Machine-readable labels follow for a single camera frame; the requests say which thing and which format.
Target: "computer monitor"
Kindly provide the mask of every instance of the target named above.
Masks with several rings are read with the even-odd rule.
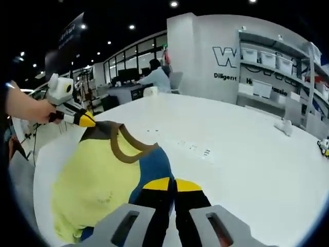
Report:
[[[142,68],[142,74],[144,76],[148,76],[151,73],[151,69],[150,68]]]
[[[121,82],[139,80],[140,75],[137,68],[129,68],[118,71],[118,77]]]

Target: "person's arm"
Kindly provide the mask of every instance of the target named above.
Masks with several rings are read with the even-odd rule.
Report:
[[[155,82],[156,78],[156,71],[152,71],[148,76],[140,79],[137,83],[142,84],[142,85],[147,85]]]
[[[56,108],[47,100],[35,100],[22,92],[16,83],[11,83],[6,100],[6,113],[10,116],[24,120],[36,121],[46,124],[49,121],[49,114],[55,113]]]

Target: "hand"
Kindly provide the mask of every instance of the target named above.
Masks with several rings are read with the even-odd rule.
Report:
[[[51,105],[46,99],[36,101],[33,109],[33,118],[36,122],[40,124],[49,123],[49,115],[51,113],[56,113],[56,108]],[[57,119],[56,124],[59,124],[61,120]]]

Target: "white wall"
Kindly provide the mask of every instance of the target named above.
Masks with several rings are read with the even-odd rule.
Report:
[[[240,74],[238,30],[242,26],[276,39],[281,34],[286,42],[296,46],[306,42],[300,35],[280,25],[240,15],[195,16],[188,13],[168,19],[167,26],[173,71],[184,74],[181,92],[229,103],[236,103]],[[228,64],[226,55],[231,56]],[[237,80],[215,78],[214,73],[236,77]]]
[[[96,87],[105,85],[105,77],[104,77],[104,66],[103,63],[95,63],[93,65],[93,74]]]

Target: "t-shirt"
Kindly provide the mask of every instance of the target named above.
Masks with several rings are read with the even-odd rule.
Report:
[[[123,124],[98,122],[87,128],[53,185],[55,231],[77,242],[83,229],[134,203],[148,182],[166,177],[173,175],[162,148],[134,139]]]

